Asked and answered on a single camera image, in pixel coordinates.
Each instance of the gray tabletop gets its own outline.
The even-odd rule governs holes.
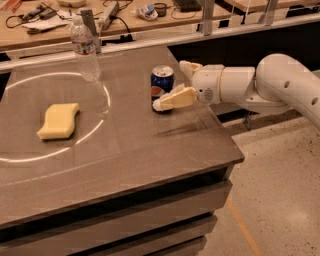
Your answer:
[[[243,161],[208,106],[152,110],[155,66],[170,65],[176,84],[188,83],[166,47],[101,55],[99,62],[110,95],[105,120],[75,60],[11,74],[0,103],[0,228]],[[73,137],[41,141],[36,132],[47,107],[75,101]]]

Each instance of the can lid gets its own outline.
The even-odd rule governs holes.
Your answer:
[[[158,77],[169,77],[173,75],[173,69],[167,65],[160,65],[155,67],[152,73]]]

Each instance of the bottle cap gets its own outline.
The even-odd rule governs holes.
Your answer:
[[[79,26],[83,24],[82,16],[76,15],[72,18],[74,25]]]

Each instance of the plastic water bottle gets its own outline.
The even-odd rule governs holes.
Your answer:
[[[83,24],[81,16],[73,17],[73,25],[70,28],[70,38],[83,79],[88,82],[98,81],[101,76],[101,71],[96,55],[96,47],[92,33],[90,29]]]

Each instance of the yellow object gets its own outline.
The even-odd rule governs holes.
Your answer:
[[[183,108],[193,105],[197,100],[197,92],[192,87],[178,85],[170,93],[162,95],[153,102],[156,111],[166,111],[174,108]]]
[[[79,111],[78,103],[53,104],[45,115],[42,128],[37,132],[42,140],[66,139],[74,131],[74,117]]]

